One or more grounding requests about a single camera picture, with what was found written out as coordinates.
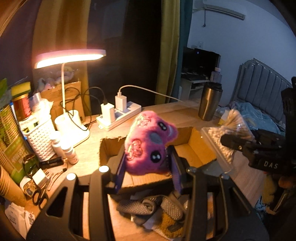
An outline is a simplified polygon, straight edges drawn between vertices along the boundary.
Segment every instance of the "stuffed animal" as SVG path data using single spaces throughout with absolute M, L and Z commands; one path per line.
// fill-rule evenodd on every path
M 169 172 L 165 147 L 177 135 L 177 128 L 155 112 L 141 112 L 125 139 L 126 171 L 131 175 Z

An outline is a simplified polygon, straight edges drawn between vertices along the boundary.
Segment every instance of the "white lamp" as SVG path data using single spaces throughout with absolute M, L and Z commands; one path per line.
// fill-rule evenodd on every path
M 71 49 L 53 51 L 39 54 L 36 57 L 35 69 L 62 64 L 62 100 L 63 100 L 63 114 L 58 116 L 54 122 L 57 129 L 61 132 L 62 138 L 71 142 L 75 147 L 85 141 L 89 135 L 89 130 L 82 125 L 79 113 L 77 110 L 70 110 L 70 114 L 66 113 L 65 106 L 65 81 L 64 81 L 64 66 L 65 63 L 96 60 L 106 56 L 106 51 L 103 49 Z

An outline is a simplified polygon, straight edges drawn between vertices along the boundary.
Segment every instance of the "hand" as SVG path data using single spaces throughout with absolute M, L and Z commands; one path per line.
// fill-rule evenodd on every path
M 296 186 L 296 176 L 281 176 L 281 178 L 279 179 L 279 186 L 285 189 L 293 188 L 294 186 Z

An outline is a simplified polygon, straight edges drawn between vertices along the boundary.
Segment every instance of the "headboard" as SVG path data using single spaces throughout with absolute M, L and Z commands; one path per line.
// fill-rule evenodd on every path
M 249 102 L 276 123 L 285 123 L 281 91 L 288 87 L 292 87 L 289 81 L 254 58 L 240 66 L 231 100 Z

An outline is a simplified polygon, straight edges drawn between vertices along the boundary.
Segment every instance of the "power strip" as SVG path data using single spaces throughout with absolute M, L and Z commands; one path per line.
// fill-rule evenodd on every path
M 105 121 L 103 119 L 103 115 L 100 115 L 96 118 L 97 123 L 99 124 L 100 128 L 104 128 L 107 131 L 112 130 L 113 128 L 117 127 L 121 123 L 125 122 L 126 120 L 130 119 L 131 117 L 137 115 L 141 112 L 142 107 L 139 104 L 134 102 L 128 101 L 126 103 L 126 109 L 124 111 L 120 111 L 115 108 L 115 121 L 110 124 L 110 122 Z

